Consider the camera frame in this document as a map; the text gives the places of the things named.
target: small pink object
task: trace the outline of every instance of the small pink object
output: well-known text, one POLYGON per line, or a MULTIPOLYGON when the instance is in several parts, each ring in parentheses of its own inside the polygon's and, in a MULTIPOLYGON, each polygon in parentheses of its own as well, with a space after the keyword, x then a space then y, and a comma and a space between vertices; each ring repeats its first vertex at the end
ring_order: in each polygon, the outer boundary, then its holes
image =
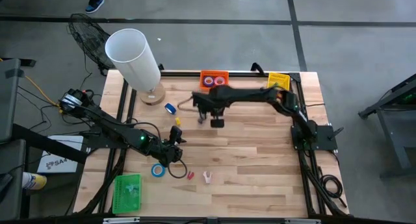
POLYGON ((194 172, 189 171, 187 179, 191 180, 194 177, 194 175, 194 172))
POLYGON ((205 177, 205 183, 210 184, 211 183, 211 177, 213 176, 212 172, 203 172, 203 176, 205 177))

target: blue tape roll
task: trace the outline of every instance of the blue tape roll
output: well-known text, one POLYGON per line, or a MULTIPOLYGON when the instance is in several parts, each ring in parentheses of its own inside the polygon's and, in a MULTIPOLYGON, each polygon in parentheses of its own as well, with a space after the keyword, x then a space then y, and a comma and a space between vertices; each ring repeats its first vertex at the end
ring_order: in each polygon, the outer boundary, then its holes
POLYGON ((168 104, 166 104, 165 106, 164 106, 164 108, 170 113, 170 114, 175 114, 176 113, 176 109, 175 109, 175 107, 172 105, 172 104, 170 104, 170 103, 168 103, 168 104))
POLYGON ((151 175, 153 175, 154 177, 157 177, 157 178, 162 177, 164 175, 164 167, 162 166, 162 164, 160 164, 160 163, 154 164, 151 167, 151 175), (159 167, 162 169, 162 171, 160 173, 156 174, 155 170, 156 170, 156 168, 159 168, 159 167))
POLYGON ((210 76, 206 76, 203 78, 202 83, 205 87, 212 87, 214 86, 214 78, 210 76))

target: yellow small object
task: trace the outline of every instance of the yellow small object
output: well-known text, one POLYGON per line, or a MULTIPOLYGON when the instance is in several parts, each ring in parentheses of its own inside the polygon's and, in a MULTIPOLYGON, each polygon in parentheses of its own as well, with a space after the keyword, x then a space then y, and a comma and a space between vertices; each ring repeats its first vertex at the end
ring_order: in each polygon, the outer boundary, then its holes
POLYGON ((175 118, 176 120, 176 125, 180 126, 181 125, 181 120, 179 120, 179 118, 175 118))
POLYGON ((278 86, 289 90, 291 85, 291 77, 290 75, 271 72, 268 74, 267 88, 273 86, 275 83, 277 83, 278 86))

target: wooden tabletop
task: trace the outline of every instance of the wooden tabletop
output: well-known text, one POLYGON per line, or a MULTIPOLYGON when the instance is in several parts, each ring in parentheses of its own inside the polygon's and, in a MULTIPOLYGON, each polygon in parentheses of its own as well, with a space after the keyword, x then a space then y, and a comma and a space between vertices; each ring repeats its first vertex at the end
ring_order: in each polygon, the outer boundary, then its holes
MULTIPOLYGON (((323 103, 318 75, 302 72, 302 88, 307 105, 323 103)), ((138 97, 133 117, 148 121, 169 137, 175 117, 181 120, 182 159, 193 171, 192 180, 175 179, 167 172, 161 178, 151 175, 157 163, 152 157, 128 150, 124 174, 142 175, 142 206, 139 212, 128 216, 218 216, 218 217, 307 217, 305 197, 297 152, 293 149, 290 126, 292 119, 277 113, 266 103, 235 103, 226 109, 225 127, 212 129, 209 121, 197 122, 198 113, 178 110, 175 116, 164 109, 166 103, 174 106, 198 90, 199 77, 162 77, 166 89, 164 101, 156 106, 145 105, 138 97), (202 173, 212 171, 212 183, 206 184, 202 173)), ((230 78, 234 88, 265 87, 267 78, 230 78)), ((101 107, 107 113, 117 114, 123 77, 110 70, 105 83, 101 107)), ((123 111, 126 119, 129 89, 123 111)), ((184 108, 192 108, 189 102, 184 108)), ((327 124, 325 106, 307 108, 309 119, 319 125, 327 124)), ((140 125, 155 133, 151 127, 140 125)), ((81 179, 74 212, 81 210, 98 191, 104 178, 109 150, 99 149, 89 156, 81 179)), ((324 174, 341 180, 336 159, 325 151, 316 151, 317 163, 324 174)), ((183 174, 183 166, 173 164, 172 172, 183 174)), ((106 210, 111 205, 113 187, 109 189, 106 210)), ((311 189, 315 210, 318 210, 315 189, 311 189)), ((338 200, 334 202, 341 210, 338 200)))

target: red small object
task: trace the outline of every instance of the red small object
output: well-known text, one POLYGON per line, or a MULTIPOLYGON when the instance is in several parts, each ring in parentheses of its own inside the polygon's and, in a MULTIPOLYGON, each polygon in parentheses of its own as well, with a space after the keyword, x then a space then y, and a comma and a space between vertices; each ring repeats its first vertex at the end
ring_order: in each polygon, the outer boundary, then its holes
POLYGON ((187 179, 191 180, 194 177, 194 175, 194 172, 189 171, 187 179))

